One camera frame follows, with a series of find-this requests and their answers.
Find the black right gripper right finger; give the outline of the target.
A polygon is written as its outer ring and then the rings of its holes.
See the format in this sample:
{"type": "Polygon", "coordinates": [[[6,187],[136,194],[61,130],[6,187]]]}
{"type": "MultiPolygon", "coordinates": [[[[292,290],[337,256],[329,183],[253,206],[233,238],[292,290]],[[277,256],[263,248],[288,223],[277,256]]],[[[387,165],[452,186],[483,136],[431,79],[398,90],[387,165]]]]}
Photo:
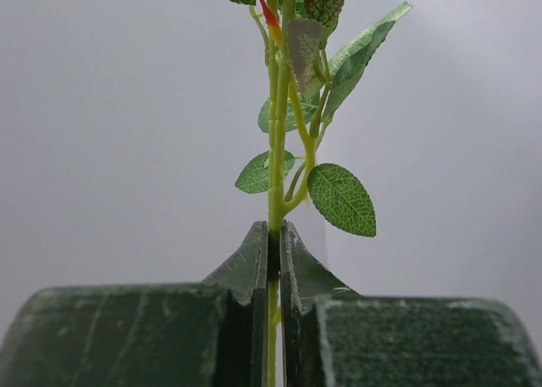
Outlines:
{"type": "Polygon", "coordinates": [[[288,386],[538,386],[541,363],[504,303],[362,296],[280,234],[284,382],[288,386]]]}

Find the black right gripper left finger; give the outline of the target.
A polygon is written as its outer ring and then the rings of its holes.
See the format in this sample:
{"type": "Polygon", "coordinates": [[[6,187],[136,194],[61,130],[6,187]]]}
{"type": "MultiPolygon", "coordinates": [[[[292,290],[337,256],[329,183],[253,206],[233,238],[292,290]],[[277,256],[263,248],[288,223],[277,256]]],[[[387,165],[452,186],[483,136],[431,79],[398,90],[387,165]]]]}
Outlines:
{"type": "Polygon", "coordinates": [[[263,386],[268,227],[197,283],[54,287],[19,310],[4,386],[263,386]]]}

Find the artificial pink flower bouquet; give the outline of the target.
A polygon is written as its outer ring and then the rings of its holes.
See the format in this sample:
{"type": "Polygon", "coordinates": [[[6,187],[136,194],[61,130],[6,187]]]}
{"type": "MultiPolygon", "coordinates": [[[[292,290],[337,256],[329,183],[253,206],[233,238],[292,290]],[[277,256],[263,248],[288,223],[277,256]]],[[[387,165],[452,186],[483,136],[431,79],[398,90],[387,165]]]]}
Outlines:
{"type": "Polygon", "coordinates": [[[276,383],[280,322],[279,230],[284,218],[310,201],[322,217],[351,235],[373,237],[377,220],[360,180],[334,163],[318,163],[317,151],[336,111],[360,82],[369,61],[395,23],[411,9],[401,3],[346,43],[333,57],[328,40],[346,0],[230,0],[245,4],[263,39],[268,70],[268,152],[247,164],[237,180],[245,193],[268,196],[268,322],[265,383],[276,383]]]}

